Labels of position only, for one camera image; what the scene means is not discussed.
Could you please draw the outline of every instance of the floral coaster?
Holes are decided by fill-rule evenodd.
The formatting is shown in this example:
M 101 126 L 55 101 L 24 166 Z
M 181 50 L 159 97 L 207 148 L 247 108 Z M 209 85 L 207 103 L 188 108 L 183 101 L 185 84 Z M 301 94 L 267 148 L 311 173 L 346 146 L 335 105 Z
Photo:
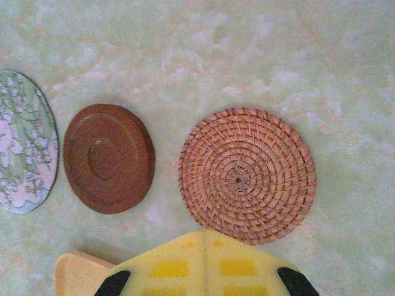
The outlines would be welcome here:
M 28 78 L 0 72 L 0 204 L 29 212 L 55 181 L 59 143 L 43 93 Z

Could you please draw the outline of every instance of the yellow plastic object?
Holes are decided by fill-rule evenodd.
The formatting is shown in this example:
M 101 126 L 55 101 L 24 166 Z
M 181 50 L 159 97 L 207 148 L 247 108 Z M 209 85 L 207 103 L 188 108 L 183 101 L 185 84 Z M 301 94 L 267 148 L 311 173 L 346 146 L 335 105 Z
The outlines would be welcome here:
M 114 264 L 73 251 L 60 256 L 55 265 L 56 296 L 94 295 Z
M 114 267 L 129 270 L 120 296 L 289 296 L 289 262 L 219 232 L 191 232 Z

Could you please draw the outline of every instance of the green marble table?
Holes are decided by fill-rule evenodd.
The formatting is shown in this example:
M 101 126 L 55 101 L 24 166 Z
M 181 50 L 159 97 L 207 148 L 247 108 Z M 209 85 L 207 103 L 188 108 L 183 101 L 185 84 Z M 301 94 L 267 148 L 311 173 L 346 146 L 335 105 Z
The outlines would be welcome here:
M 395 290 L 395 63 L 391 0 L 0 1 L 0 69 L 46 95 L 60 144 L 83 107 L 122 105 L 145 122 L 157 163 L 149 194 L 101 215 L 59 164 L 47 201 L 0 209 L 0 295 L 54 295 L 56 258 L 119 263 L 200 229 L 178 190 L 193 126 L 258 107 L 306 140 L 317 195 L 291 234 L 260 248 L 295 263 L 321 296 Z

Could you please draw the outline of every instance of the rattan coaster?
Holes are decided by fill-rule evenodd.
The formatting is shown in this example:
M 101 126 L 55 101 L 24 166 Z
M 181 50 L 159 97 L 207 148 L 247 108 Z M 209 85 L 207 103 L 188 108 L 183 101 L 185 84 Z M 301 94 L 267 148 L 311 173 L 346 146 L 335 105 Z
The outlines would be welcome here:
M 263 244 L 304 219 L 314 199 L 315 168 L 305 142 L 283 120 L 257 109 L 226 109 L 192 130 L 179 182 L 199 224 Z

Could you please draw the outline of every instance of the wooden coaster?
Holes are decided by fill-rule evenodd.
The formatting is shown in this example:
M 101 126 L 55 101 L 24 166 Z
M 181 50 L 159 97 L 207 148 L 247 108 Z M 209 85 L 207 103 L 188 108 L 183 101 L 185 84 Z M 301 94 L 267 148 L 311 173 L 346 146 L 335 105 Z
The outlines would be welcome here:
M 283 120 L 234 108 L 192 130 L 181 152 L 179 183 L 199 224 L 263 244 L 304 219 L 314 199 L 315 168 L 306 144 Z
M 64 141 L 64 166 L 81 201 L 103 214 L 123 212 L 147 194 L 155 152 L 141 120 L 117 105 L 80 111 Z

